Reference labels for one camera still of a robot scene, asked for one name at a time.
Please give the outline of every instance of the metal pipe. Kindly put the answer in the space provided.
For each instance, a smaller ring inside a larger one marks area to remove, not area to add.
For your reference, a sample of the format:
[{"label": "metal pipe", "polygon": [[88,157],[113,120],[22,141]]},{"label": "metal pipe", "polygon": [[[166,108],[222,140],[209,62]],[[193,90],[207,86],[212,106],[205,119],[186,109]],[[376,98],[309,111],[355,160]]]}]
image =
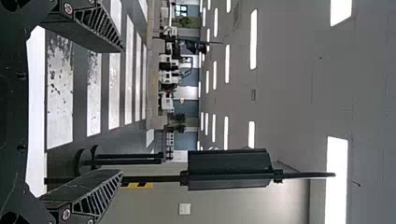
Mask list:
[{"label": "metal pipe", "polygon": [[101,165],[150,165],[162,164],[160,159],[154,160],[94,160],[84,161],[83,164],[87,166],[101,166]]},{"label": "metal pipe", "polygon": [[96,159],[162,159],[163,153],[157,154],[99,154]]}]

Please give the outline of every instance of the black metal frame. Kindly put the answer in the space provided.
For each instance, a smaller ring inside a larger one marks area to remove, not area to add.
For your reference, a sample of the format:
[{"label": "black metal frame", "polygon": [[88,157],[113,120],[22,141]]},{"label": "black metal frame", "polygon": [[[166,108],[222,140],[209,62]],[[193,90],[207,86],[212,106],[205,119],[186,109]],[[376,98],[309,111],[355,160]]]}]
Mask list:
[{"label": "black metal frame", "polygon": [[[64,0],[2,0],[0,1],[0,223],[66,223],[81,221],[81,217],[62,220],[40,202],[25,183],[28,154],[29,71],[26,41],[30,33],[49,14],[58,10]],[[70,0],[71,7],[86,9],[85,1]],[[95,0],[92,8],[98,7]],[[58,24],[71,20],[75,14],[61,15]],[[95,32],[86,27],[88,33]],[[62,35],[70,35],[67,30]]]}]

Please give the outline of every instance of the window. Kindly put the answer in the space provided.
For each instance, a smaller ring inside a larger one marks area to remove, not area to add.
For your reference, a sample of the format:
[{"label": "window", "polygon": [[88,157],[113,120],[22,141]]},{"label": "window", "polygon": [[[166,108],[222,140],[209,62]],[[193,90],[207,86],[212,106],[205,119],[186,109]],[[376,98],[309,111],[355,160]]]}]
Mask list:
[{"label": "window", "polygon": [[201,98],[201,81],[198,82],[198,98]]},{"label": "window", "polygon": [[213,62],[213,90],[218,87],[218,62]]},{"label": "window", "polygon": [[202,11],[202,27],[206,27],[206,8]]},{"label": "window", "polygon": [[219,9],[215,8],[215,18],[213,19],[213,36],[218,37],[218,31],[219,31]]},{"label": "window", "polygon": [[206,71],[206,93],[209,93],[209,71]]},{"label": "window", "polygon": [[187,17],[188,7],[186,5],[176,5],[176,16]]},{"label": "window", "polygon": [[230,13],[231,12],[231,0],[226,0],[227,2],[226,2],[226,10],[227,10],[227,13]]},{"label": "window", "polygon": [[216,115],[212,116],[212,142],[216,142]]},{"label": "window", "polygon": [[230,82],[230,45],[225,47],[225,83]]},{"label": "window", "polygon": [[224,118],[224,150],[228,150],[228,117]]},{"label": "window", "polygon": [[256,124],[254,121],[248,123],[248,146],[254,148],[254,137],[256,134]]},{"label": "window", "polygon": [[208,136],[209,132],[209,114],[205,114],[205,135]]},{"label": "window", "polygon": [[326,180],[325,224],[347,223],[347,154],[347,140],[327,138],[327,172],[336,177]]},{"label": "window", "polygon": [[204,112],[201,112],[201,131],[204,130]]},{"label": "window", "polygon": [[257,9],[250,17],[250,69],[257,67]]},{"label": "window", "polygon": [[330,26],[334,26],[352,16],[352,0],[332,0],[330,11]]}]

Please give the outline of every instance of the gray floor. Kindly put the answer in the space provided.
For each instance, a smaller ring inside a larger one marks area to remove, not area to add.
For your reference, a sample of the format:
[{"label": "gray floor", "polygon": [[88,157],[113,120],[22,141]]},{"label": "gray floor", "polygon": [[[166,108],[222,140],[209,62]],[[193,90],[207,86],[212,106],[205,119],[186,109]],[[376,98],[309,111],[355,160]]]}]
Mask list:
[{"label": "gray floor", "polygon": [[[147,37],[147,23],[142,20],[143,14],[141,10],[139,9],[139,3],[138,0],[134,1],[121,1],[122,2],[122,16],[121,16],[121,37],[124,40],[124,43],[127,41],[126,39],[126,23],[127,23],[127,15],[130,16],[132,22],[134,23],[134,42],[136,42],[136,36],[139,34],[142,36],[142,41],[145,44],[146,43],[146,37]],[[110,0],[104,2],[105,7],[110,6]],[[56,38],[53,34],[49,33],[48,37],[48,45],[51,46],[53,41],[51,41],[51,38]],[[77,45],[72,45],[71,49],[69,50],[70,52],[68,56],[63,55],[64,58],[67,56],[69,61],[62,60],[59,62],[58,66],[62,66],[62,63],[64,62],[69,62],[71,63],[71,68],[72,71],[72,77],[74,79],[71,79],[71,82],[74,83],[74,89],[73,91],[67,92],[68,94],[71,93],[71,101],[74,103],[71,103],[73,106],[69,106],[72,108],[73,113],[69,113],[67,117],[71,119],[72,121],[68,121],[67,123],[70,123],[73,125],[73,129],[69,135],[67,135],[67,141],[64,140],[60,144],[53,144],[51,146],[51,149],[47,150],[48,153],[48,177],[70,177],[74,176],[75,174],[75,156],[76,153],[79,149],[81,148],[91,148],[94,145],[98,145],[99,148],[97,150],[97,153],[112,153],[112,154],[135,154],[135,153],[150,153],[156,146],[156,141],[154,140],[153,143],[150,144],[150,146],[146,146],[146,137],[147,137],[147,129],[146,129],[146,120],[145,119],[139,119],[139,121],[135,121],[135,106],[139,105],[140,108],[143,106],[143,99],[145,99],[145,93],[143,92],[143,88],[141,85],[144,83],[143,81],[140,81],[139,83],[136,82],[136,75],[135,73],[133,74],[133,89],[131,93],[133,96],[131,97],[133,102],[131,105],[133,106],[132,109],[125,110],[125,53],[122,53],[120,56],[120,73],[118,76],[120,76],[120,96],[116,97],[117,101],[120,101],[119,105],[120,107],[120,115],[117,120],[120,121],[120,127],[111,129],[109,126],[109,120],[114,119],[114,116],[111,116],[109,113],[109,87],[108,87],[108,82],[109,82],[109,55],[108,54],[103,54],[102,55],[102,63],[101,63],[101,70],[102,70],[102,75],[101,75],[101,83],[102,83],[102,88],[99,87],[99,91],[97,88],[95,91],[98,91],[96,94],[96,97],[99,97],[101,106],[99,108],[99,115],[100,118],[96,123],[99,123],[100,125],[100,132],[97,134],[94,134],[90,137],[87,137],[87,117],[95,117],[90,113],[89,115],[87,110],[88,106],[95,106],[95,104],[88,104],[87,105],[87,100],[92,100],[94,99],[94,94],[91,94],[87,97],[87,79],[91,81],[90,76],[92,74],[92,66],[91,66],[91,61],[90,58],[88,57],[89,53],[88,51],[85,50],[83,47],[77,46]],[[135,72],[136,69],[136,57],[134,53],[134,68],[133,72]],[[140,92],[139,95],[140,100],[137,102],[135,100],[135,95],[136,95],[136,85],[140,86]],[[57,97],[56,92],[53,92],[52,94],[54,97]],[[125,111],[131,111],[133,122],[131,124],[125,124]],[[53,124],[52,127],[55,127],[55,131],[58,133],[62,133],[63,129],[59,129],[59,127],[56,127],[56,122],[57,119],[53,118]]]}]

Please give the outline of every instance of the bolt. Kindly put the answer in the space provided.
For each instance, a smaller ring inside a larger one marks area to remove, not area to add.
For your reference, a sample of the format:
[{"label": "bolt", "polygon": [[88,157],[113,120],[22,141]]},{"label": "bolt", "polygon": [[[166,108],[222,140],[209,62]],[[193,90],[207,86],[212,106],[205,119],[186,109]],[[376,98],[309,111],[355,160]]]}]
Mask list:
[{"label": "bolt", "polygon": [[72,5],[65,3],[64,4],[64,12],[66,12],[67,15],[73,14],[73,7]]},{"label": "bolt", "polygon": [[20,152],[20,153],[25,153],[26,152],[26,145],[24,145],[24,144],[21,144],[21,145],[17,145],[17,150]]},{"label": "bolt", "polygon": [[66,221],[67,219],[70,218],[70,216],[72,215],[72,213],[70,212],[70,209],[64,209],[64,212],[62,213],[62,219],[64,221]]}]

